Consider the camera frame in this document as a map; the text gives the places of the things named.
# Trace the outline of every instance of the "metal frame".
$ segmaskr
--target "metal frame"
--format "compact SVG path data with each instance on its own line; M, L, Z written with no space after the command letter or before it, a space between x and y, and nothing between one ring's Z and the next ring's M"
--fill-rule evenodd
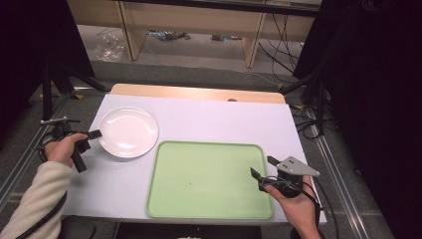
M306 109L305 111L308 117L311 119L316 118L313 110ZM344 209L345 215L347 216L348 222L350 223L350 227L354 233L355 238L369 238L369 234L365 229L363 219L357 211L356 206L354 205L353 199L351 198L341 173L338 170L337 164L335 163L334 157L329 150L325 137L319 134L316 125L312 126L312 131L316 137L316 143L322 155L323 162L328 169L329 176L331 177L332 183L334 184L335 190L337 191L337 195L340 199L341 205Z
M52 119L54 119L68 99L71 97L70 94L60 95L58 101L55 104L55 107L52 110ZM8 177L4 181L3 185L0 188L0 212L6 206L8 199L12 192L15 190L17 184L22 179L29 165L31 164L31 159L34 156L34 153L37 152L35 148L40 143L41 138L45 133L50 130L50 126L40 126L35 136L32 138L28 147L23 152L22 156L19 158L18 162L13 167L12 171L9 173Z

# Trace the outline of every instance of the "white tabletop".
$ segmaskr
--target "white tabletop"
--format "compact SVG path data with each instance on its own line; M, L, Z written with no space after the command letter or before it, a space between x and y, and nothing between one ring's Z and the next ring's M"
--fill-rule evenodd
M97 129L104 115L120 107L137 107L155 118L159 128L155 147L140 157L123 159L106 152L97 139L91 140L92 148L82 154L88 170L75 170L65 215L159 223L287 222L276 201L275 213L267 220L152 218L146 213L145 204L156 147L165 140L251 143L259 145L265 155L280 160L294 156L307 163L288 105L106 95L90 130ZM268 173L277 175L277 170L268 164ZM321 222L326 222L323 213Z

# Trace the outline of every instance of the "person's left hand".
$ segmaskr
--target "person's left hand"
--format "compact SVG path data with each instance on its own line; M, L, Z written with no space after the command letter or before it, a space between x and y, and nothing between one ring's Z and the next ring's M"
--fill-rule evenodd
M66 136L61 141L52 141L45 146L45 152L48 161L61 162L69 167L72 167L74 161L71 159L74 153L75 142L84 140L88 136L84 133L75 133Z

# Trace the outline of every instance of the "wrist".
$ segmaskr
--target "wrist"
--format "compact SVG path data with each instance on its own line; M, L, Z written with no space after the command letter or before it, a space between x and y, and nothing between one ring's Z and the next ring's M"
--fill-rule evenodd
M301 239L320 239L317 228L298 229Z

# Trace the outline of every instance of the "beige sleeve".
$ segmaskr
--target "beige sleeve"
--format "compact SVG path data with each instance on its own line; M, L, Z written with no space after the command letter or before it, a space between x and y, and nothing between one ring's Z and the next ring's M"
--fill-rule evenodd
M0 238L16 238L47 215L66 193L71 175L72 169L59 162L48 161L40 165L32 185L25 192ZM57 238L62 213L63 208L30 238Z

